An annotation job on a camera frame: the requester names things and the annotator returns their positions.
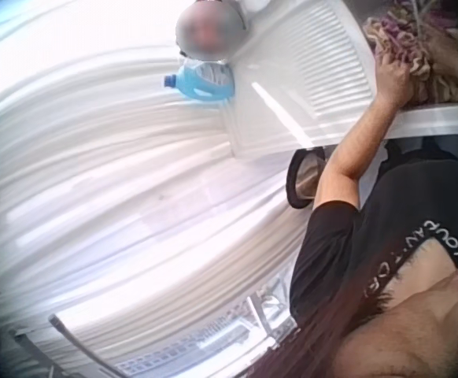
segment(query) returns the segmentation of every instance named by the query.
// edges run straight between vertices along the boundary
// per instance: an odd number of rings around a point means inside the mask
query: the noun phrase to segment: metal rod
[[[82,353],[84,353],[86,356],[88,356],[91,360],[96,362],[98,365],[100,365],[102,368],[108,370],[115,376],[118,376],[119,378],[127,378],[125,374],[123,374],[120,370],[114,368],[113,366],[109,365],[105,361],[103,361],[100,357],[98,357],[95,353],[91,352],[89,349],[87,349],[63,324],[63,322],[60,320],[59,317],[56,315],[51,315],[49,317],[49,322],[53,325],[53,327],[56,328],[56,330],[61,333],[74,347],[76,347],[78,350],[80,350]]]
[[[423,31],[422,31],[422,25],[421,25],[421,17],[419,15],[419,10],[418,10],[418,0],[412,0],[412,9],[415,14],[416,27],[418,28],[418,39],[420,41],[423,41]]]
[[[9,335],[17,345],[26,350],[41,366],[51,369],[52,377],[68,376],[63,374],[63,368],[43,353],[26,335],[17,335],[15,330],[10,330]]]

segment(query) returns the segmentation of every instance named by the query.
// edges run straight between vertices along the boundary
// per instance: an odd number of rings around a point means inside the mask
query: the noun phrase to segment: white plastic surface
[[[230,62],[236,96],[223,108],[237,157],[342,140],[375,93],[361,17],[342,0],[295,0],[272,2],[255,18],[253,36]],[[458,105],[403,113],[389,137],[444,134],[458,134]]]

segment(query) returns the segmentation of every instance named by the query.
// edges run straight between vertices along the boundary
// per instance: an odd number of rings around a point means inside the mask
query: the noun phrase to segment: woman
[[[458,377],[458,161],[415,154],[359,209],[358,181],[412,96],[406,64],[376,66],[378,94],[320,178],[290,291],[298,330],[251,378]]]

